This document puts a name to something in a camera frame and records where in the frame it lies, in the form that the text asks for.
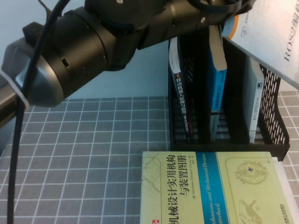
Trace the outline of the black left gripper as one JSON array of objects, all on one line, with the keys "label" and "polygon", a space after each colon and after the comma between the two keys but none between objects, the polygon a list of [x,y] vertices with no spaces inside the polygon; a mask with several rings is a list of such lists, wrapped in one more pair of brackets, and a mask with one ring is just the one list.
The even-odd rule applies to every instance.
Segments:
[{"label": "black left gripper", "polygon": [[211,0],[210,25],[221,25],[228,18],[252,9],[255,0]]}]

